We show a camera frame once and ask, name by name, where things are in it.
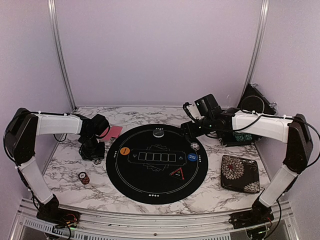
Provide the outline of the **grey chip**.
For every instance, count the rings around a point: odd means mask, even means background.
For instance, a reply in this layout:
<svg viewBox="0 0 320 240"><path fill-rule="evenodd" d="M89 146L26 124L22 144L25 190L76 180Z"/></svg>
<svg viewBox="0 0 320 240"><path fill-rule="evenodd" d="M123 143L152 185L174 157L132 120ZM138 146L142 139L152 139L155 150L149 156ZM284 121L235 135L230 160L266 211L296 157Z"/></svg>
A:
<svg viewBox="0 0 320 240"><path fill-rule="evenodd" d="M198 151L200 149L200 145L197 142L192 142L190 147L194 150L194 151Z"/></svg>

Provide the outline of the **orange big blind button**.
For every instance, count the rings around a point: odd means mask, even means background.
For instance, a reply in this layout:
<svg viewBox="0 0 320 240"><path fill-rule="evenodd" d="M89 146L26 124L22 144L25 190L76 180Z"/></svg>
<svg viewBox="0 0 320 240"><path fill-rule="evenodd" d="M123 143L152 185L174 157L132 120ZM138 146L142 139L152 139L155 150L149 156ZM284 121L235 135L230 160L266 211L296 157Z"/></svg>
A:
<svg viewBox="0 0 320 240"><path fill-rule="evenodd" d="M120 150L119 150L119 153L123 156L126 156L130 153L130 149L128 147L122 147Z"/></svg>

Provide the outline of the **blue small blind button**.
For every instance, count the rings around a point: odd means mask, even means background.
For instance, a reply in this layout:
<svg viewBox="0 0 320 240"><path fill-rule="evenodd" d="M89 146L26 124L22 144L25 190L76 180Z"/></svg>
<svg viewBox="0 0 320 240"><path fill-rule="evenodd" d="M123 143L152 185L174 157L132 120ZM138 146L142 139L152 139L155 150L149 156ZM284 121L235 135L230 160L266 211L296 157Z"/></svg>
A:
<svg viewBox="0 0 320 240"><path fill-rule="evenodd" d="M190 162L197 162L198 161L198 155L195 154L195 153L190 153L190 154L188 154L187 159Z"/></svg>

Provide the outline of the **black dealer button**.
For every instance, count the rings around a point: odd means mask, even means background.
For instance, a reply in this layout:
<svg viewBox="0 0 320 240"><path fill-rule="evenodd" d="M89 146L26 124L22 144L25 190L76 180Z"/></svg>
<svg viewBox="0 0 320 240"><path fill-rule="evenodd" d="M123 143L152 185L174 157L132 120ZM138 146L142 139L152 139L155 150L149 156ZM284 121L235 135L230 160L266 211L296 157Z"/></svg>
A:
<svg viewBox="0 0 320 240"><path fill-rule="evenodd" d="M155 138L162 138L165 135L165 131L163 128L156 128L152 134Z"/></svg>

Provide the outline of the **red triangle all-in marker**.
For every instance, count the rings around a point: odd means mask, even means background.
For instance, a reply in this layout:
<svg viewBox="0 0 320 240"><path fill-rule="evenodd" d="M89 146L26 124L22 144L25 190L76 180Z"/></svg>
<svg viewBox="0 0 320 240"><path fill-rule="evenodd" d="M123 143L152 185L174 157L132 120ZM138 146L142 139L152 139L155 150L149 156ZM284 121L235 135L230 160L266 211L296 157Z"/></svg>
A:
<svg viewBox="0 0 320 240"><path fill-rule="evenodd" d="M184 180L185 180L184 172L183 172L182 167L177 168L176 170L174 170L173 172L171 172L169 175L170 175L171 177L173 177L173 178L175 178L175 179L178 179L178 180L181 180L181 181L184 181Z"/></svg>

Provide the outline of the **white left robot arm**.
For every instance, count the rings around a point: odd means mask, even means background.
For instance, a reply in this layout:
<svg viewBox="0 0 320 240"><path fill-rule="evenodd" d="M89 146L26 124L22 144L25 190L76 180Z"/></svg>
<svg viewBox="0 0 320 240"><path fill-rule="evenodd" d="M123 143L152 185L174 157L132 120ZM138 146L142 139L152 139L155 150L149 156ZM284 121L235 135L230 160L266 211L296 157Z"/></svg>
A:
<svg viewBox="0 0 320 240"><path fill-rule="evenodd" d="M14 162L26 186L41 204L44 215L53 223L63 219L63 211L55 204L52 190L44 180L36 162L37 138L44 135L77 135L79 154L85 161L100 161L105 157L102 139L109 133L110 123L105 116L88 118L81 114L29 111L19 108L3 134L3 148Z"/></svg>

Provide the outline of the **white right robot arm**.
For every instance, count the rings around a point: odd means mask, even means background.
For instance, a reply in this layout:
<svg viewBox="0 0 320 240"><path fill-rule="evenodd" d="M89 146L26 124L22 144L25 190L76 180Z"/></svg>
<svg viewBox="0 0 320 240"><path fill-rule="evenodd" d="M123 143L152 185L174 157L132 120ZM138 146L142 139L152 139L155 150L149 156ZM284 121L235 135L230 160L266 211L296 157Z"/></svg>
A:
<svg viewBox="0 0 320 240"><path fill-rule="evenodd" d="M247 219L258 224L267 216L267 209L287 192L300 174L312 166L310 157L314 143L310 131L316 131L303 114L274 115L262 111L231 107L222 109L212 94L185 102L182 106L190 121L181 129L186 137L196 138L212 132L243 133L279 143L283 161L269 185L260 194Z"/></svg>

